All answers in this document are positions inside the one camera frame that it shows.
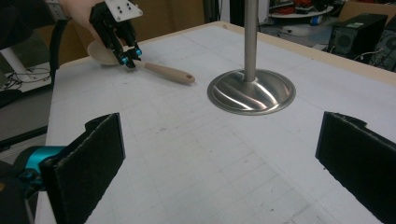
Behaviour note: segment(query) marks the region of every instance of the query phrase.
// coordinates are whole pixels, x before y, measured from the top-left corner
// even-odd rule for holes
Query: cable
[[[335,49],[335,45],[332,46],[332,48],[330,49],[329,53],[332,53],[332,51]]]
[[[377,53],[381,52],[382,50],[383,50],[383,49],[379,49],[379,50],[377,50],[377,51],[372,51],[372,52],[365,52],[365,53],[363,53],[363,54],[361,54],[361,55],[358,55],[356,58],[353,59],[353,61],[356,61],[358,58],[361,58],[361,60],[363,60],[363,56],[364,56],[364,55],[367,55],[367,54],[377,54]]]
[[[8,77],[8,81],[6,84],[4,84],[5,87],[0,88],[0,90],[5,91],[5,90],[10,90],[12,87],[19,85],[18,89],[21,88],[23,83],[34,83],[34,82],[39,82],[39,81],[46,81],[50,78],[50,70],[47,68],[28,68],[28,71],[34,71],[34,70],[45,70],[45,72],[40,72],[40,73],[16,73],[15,71],[12,72]],[[23,81],[21,80],[18,76],[42,76],[42,75],[47,75],[45,77],[42,77],[40,79],[34,80],[34,81]]]
[[[379,67],[383,68],[389,71],[394,71],[396,63],[392,65],[392,62],[395,61],[395,59],[389,59],[391,57],[391,54],[393,53],[393,50],[390,50],[387,54],[385,52],[383,54],[377,54],[375,55],[371,60],[370,63],[374,67]]]
[[[66,28],[68,21],[57,21],[52,31],[49,43],[49,75],[51,85],[55,84],[56,70],[59,68],[59,48],[61,46],[62,34]]]

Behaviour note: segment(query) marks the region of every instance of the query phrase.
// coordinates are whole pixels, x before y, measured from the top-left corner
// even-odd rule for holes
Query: brush handle
[[[135,61],[134,64],[136,66],[145,67],[146,69],[161,74],[165,77],[168,77],[174,81],[181,82],[181,83],[192,83],[195,81],[195,77],[190,73],[170,68],[162,65],[158,65],[155,63],[143,63],[141,61]]]

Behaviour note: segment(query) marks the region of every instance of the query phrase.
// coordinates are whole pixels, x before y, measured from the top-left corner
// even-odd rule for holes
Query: cardboard box
[[[396,15],[396,6],[347,1],[341,10],[338,20],[347,21],[361,13],[388,15],[388,22]]]

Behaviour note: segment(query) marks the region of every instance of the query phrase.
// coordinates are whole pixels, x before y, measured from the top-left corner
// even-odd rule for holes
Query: black foam pad
[[[325,112],[316,157],[384,223],[396,223],[396,144],[362,120]]]
[[[39,163],[58,224],[84,223],[125,158],[118,114],[94,119],[86,130]]]

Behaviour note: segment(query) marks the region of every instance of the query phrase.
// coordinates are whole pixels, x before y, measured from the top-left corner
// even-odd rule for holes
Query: white table
[[[47,145],[68,145],[90,119],[121,117],[127,158],[87,223],[379,223],[315,151],[324,111],[396,141],[396,76],[259,35],[257,67],[288,77],[296,98],[270,115],[230,114],[206,88],[243,68],[241,32],[217,22],[140,44],[144,61],[185,70],[192,85],[90,58],[58,71]],[[36,223],[54,223],[45,193]]]

